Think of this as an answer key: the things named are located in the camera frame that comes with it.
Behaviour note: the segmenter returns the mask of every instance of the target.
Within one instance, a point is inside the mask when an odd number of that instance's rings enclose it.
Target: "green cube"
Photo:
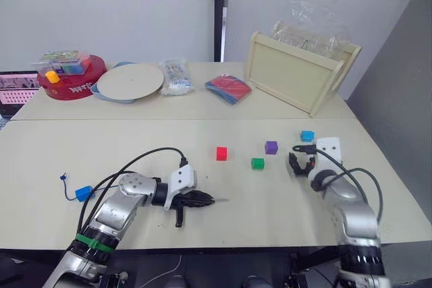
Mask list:
[[[264,159],[252,158],[252,160],[250,160],[250,165],[252,166],[252,170],[263,170],[264,169]]]

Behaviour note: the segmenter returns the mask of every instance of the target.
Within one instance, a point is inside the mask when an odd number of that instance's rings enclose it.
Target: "colored block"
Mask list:
[[[83,188],[75,190],[76,199],[78,199],[79,202],[85,201],[85,199],[87,199],[88,195],[90,195],[92,190],[93,190],[93,188],[91,185],[87,185]]]
[[[267,141],[265,142],[265,154],[276,154],[277,153],[277,142]]]
[[[264,169],[264,159],[262,158],[252,158],[250,165],[253,170],[263,170]]]
[[[228,149],[224,146],[218,146],[216,148],[216,160],[226,161],[228,158]]]
[[[302,131],[300,134],[300,139],[303,142],[313,142],[313,138],[315,137],[315,133],[312,131]]]

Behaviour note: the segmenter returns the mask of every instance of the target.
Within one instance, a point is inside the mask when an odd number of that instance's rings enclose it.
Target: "blue object with wire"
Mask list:
[[[91,185],[86,185],[83,188],[75,190],[75,198],[69,198],[68,197],[68,187],[66,186],[66,178],[67,178],[66,173],[64,173],[63,175],[60,176],[60,180],[62,180],[64,189],[65,189],[65,198],[67,200],[69,200],[70,202],[72,200],[78,200],[79,202],[85,201],[87,199],[87,197],[90,195],[90,193],[92,192],[92,190],[93,190],[92,186]],[[109,188],[111,189],[111,188],[115,188],[115,187],[118,187],[118,185],[112,185]],[[105,188],[106,187],[99,188],[97,191],[104,190]]]

